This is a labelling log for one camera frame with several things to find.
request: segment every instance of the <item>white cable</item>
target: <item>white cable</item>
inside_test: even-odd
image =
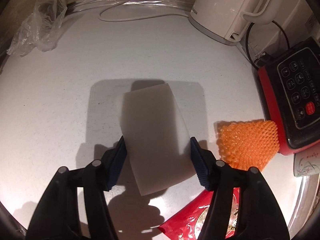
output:
[[[143,20],[143,19],[150,19],[150,18],[156,18],[156,17],[162,17],[162,16],[169,16],[169,15],[179,15],[179,16],[184,16],[188,17],[187,13],[182,13],[182,12],[176,12],[176,13],[163,13],[163,14],[153,14],[153,15],[148,15],[148,16],[142,16],[142,17],[133,17],[133,18],[127,18],[127,19],[105,19],[102,18],[101,14],[103,14],[105,11],[114,8],[116,6],[122,5],[130,0],[123,0],[121,2],[118,2],[116,4],[111,5],[110,7],[103,9],[98,16],[98,19],[104,22],[129,22],[129,21],[136,21],[136,20]]]

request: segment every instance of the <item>black cable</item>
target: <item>black cable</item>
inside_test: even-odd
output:
[[[289,43],[289,39],[287,34],[285,33],[284,29],[281,27],[281,25],[279,23],[277,23],[276,21],[272,21],[275,25],[278,26],[278,28],[281,30],[281,32],[283,33],[284,37],[285,37],[285,41],[287,42],[287,46],[288,49],[290,49],[290,43]]]
[[[290,49],[290,43],[289,43],[289,39],[288,39],[288,36],[287,34],[285,33],[284,29],[281,27],[281,25],[279,23],[277,23],[276,21],[272,21],[275,25],[277,25],[277,27],[281,30],[281,32],[283,33],[284,37],[285,37],[285,41],[287,42],[287,46],[288,46],[288,49]],[[259,68],[255,65],[255,63],[252,61],[252,58],[250,56],[250,53],[249,53],[249,45],[248,45],[248,40],[249,40],[249,34],[250,34],[250,31],[253,27],[254,23],[250,23],[249,27],[248,27],[248,30],[247,30],[247,34],[245,36],[245,50],[246,50],[246,53],[247,53],[247,56],[248,56],[248,59],[251,63],[251,65],[256,69],[256,70],[259,70]]]
[[[255,63],[252,61],[252,58],[250,56],[250,53],[249,53],[249,45],[248,45],[248,39],[249,39],[249,34],[250,34],[250,31],[253,27],[254,23],[250,23],[249,27],[248,27],[248,30],[247,30],[247,34],[245,36],[245,51],[247,52],[247,56],[248,56],[248,59],[251,63],[251,65],[256,69],[256,70],[259,70],[259,68],[255,65]]]

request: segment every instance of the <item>orange mesh scrubber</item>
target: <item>orange mesh scrubber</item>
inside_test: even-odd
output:
[[[262,171],[279,151],[277,126],[273,121],[232,123],[220,129],[217,144],[232,168]]]

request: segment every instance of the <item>kettle handle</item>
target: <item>kettle handle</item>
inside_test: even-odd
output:
[[[271,23],[279,10],[283,0],[267,0],[262,10],[258,13],[243,12],[243,18],[248,22],[257,24]]]

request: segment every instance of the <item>white kettle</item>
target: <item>white kettle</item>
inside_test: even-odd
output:
[[[236,45],[250,22],[272,22],[282,1],[196,0],[189,21],[207,36],[223,44]]]

